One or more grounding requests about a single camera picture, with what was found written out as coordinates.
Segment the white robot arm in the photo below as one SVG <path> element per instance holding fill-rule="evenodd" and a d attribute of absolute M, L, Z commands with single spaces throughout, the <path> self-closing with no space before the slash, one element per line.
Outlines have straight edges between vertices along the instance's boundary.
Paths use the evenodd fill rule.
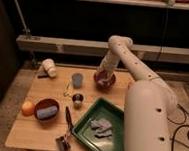
<path fill-rule="evenodd" d="M 177 95 L 133 55 L 132 46 L 130 37 L 111 36 L 109 50 L 94 74 L 95 82 L 99 87 L 111 87 L 113 71 L 121 60 L 135 79 L 125 95 L 124 150 L 171 151 L 167 116 L 178 105 Z"/>

